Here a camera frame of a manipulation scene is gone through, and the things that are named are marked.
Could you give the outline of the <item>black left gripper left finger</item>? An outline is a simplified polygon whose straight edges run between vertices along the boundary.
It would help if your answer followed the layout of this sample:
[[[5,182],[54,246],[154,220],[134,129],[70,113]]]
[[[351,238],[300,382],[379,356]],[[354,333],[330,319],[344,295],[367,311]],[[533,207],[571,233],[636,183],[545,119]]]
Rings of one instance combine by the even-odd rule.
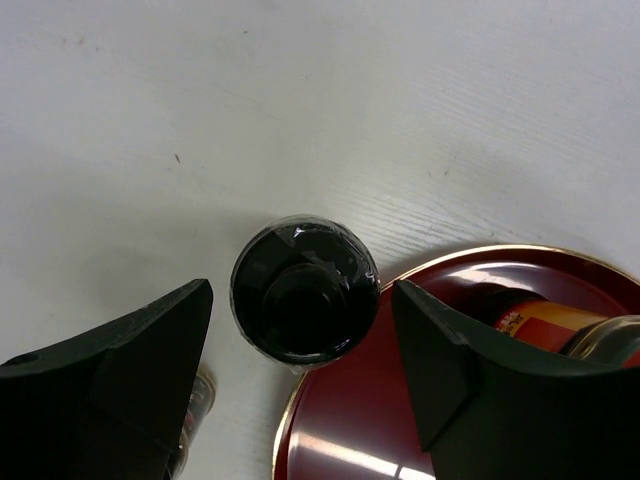
[[[213,291],[158,300],[1,367],[5,479],[164,479],[177,451]]]

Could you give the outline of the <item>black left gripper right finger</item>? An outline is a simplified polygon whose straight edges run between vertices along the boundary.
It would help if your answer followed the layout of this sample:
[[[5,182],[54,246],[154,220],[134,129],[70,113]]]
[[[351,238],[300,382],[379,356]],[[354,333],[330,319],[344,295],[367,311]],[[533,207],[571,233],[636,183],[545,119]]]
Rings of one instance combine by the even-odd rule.
[[[536,348],[408,280],[392,316],[439,479],[635,479],[639,371]]]

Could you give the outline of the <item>small black cap spice bottle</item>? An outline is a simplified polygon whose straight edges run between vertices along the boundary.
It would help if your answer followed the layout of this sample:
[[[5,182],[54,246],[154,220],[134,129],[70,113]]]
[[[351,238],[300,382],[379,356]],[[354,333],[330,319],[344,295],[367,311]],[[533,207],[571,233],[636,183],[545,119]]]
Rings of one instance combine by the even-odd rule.
[[[184,471],[189,449],[216,397],[216,385],[211,370],[201,363],[198,367],[185,414],[177,451],[168,459],[164,479],[178,479]]]

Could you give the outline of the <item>red lid sauce jar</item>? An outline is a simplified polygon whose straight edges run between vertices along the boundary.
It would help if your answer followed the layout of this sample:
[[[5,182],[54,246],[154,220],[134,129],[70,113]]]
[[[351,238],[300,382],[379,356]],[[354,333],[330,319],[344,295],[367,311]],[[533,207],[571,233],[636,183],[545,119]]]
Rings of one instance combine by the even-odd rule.
[[[639,311],[593,289],[578,295],[484,282],[462,289],[451,304],[547,352],[622,368],[639,365]]]

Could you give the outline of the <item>clear salt shaker black top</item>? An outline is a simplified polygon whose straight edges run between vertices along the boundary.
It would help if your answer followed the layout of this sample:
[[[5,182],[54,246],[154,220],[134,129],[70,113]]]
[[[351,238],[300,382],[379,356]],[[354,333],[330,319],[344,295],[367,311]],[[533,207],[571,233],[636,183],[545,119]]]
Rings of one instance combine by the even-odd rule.
[[[270,223],[243,248],[229,302],[254,349],[302,374],[362,342],[380,293],[373,256],[353,231],[317,215],[293,215]]]

